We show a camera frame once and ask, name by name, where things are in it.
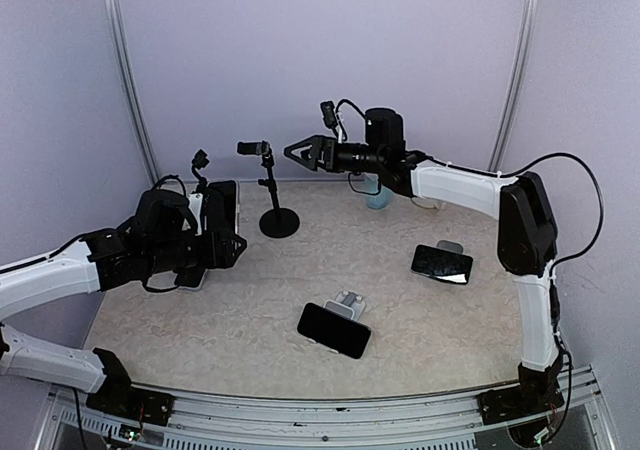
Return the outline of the tall black phone stand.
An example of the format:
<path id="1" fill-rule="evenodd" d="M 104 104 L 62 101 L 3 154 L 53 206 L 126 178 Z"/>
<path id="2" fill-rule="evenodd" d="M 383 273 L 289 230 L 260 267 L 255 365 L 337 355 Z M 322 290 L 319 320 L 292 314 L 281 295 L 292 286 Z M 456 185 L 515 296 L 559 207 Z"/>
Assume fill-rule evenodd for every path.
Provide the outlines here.
<path id="1" fill-rule="evenodd" d="M 295 211 L 280 205 L 277 182 L 273 173 L 275 159 L 270 144 L 267 141 L 238 142 L 237 153 L 245 156 L 259 156 L 261 166 L 266 170 L 267 177 L 259 179 L 258 185 L 268 190 L 272 208 L 266 211 L 259 220 L 262 234 L 274 239 L 283 239 L 295 234 L 299 229 L 300 219 Z"/>

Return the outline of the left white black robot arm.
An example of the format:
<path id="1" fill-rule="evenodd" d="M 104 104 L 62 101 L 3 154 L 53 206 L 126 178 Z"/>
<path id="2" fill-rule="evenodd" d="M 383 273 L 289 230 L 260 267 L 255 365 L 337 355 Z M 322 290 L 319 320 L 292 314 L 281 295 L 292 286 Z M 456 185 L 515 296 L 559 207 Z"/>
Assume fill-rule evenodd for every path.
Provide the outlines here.
<path id="1" fill-rule="evenodd" d="M 133 217 L 117 228 L 85 233 L 61 248 L 1 269 L 1 317 L 69 296 L 106 292 L 175 276 L 168 291 L 198 290 L 208 271 L 235 265 L 247 242 L 238 233 L 235 182 L 214 182 L 189 195 L 148 190 Z M 1 326 L 1 373 L 99 393 L 121 415 L 133 413 L 140 394 L 117 356 L 79 350 Z"/>

